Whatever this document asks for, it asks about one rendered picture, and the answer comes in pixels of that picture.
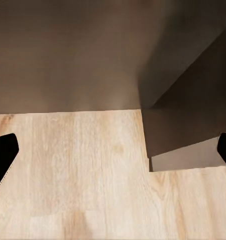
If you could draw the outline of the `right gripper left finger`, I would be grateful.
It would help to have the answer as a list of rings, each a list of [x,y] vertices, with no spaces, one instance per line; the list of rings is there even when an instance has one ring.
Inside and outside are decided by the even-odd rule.
[[[18,153],[19,144],[14,133],[0,136],[0,182]]]

